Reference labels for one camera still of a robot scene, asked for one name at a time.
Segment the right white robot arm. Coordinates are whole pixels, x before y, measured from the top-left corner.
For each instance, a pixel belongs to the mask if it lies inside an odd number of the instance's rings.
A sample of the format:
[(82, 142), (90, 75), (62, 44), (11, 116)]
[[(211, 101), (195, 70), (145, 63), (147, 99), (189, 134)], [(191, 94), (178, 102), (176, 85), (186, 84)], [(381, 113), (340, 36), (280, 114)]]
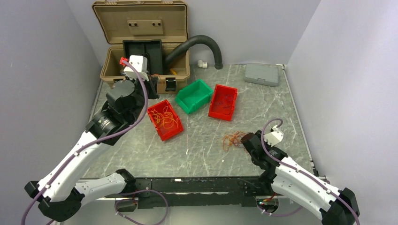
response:
[(355, 194), (322, 181), (298, 165), (284, 151), (276, 147), (283, 139), (277, 128), (265, 135), (261, 130), (248, 133), (241, 143), (251, 161), (264, 172), (258, 182), (245, 194), (284, 195), (312, 212), (323, 225), (354, 225), (360, 212)]

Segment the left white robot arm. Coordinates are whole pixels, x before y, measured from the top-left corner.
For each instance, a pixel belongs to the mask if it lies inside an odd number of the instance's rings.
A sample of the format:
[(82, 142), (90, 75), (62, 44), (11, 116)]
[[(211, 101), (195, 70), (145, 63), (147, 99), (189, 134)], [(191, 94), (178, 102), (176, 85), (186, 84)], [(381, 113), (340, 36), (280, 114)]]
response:
[(125, 169), (89, 182), (81, 182), (81, 178), (99, 156), (144, 118), (149, 99), (158, 98), (155, 83), (155, 79), (141, 75), (116, 82), (66, 157), (47, 176), (25, 185), (24, 190), (45, 217), (63, 222), (98, 198), (134, 193), (136, 180)]

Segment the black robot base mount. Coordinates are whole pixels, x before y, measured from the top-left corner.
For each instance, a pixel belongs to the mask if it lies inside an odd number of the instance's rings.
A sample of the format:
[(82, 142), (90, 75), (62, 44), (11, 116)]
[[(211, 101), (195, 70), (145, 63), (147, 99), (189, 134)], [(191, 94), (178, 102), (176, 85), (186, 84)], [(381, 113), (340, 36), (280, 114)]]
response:
[(135, 194), (139, 209), (164, 206), (256, 206), (256, 200), (271, 197), (270, 185), (258, 176), (215, 176), (177, 178), (137, 178), (137, 190), (150, 193)]

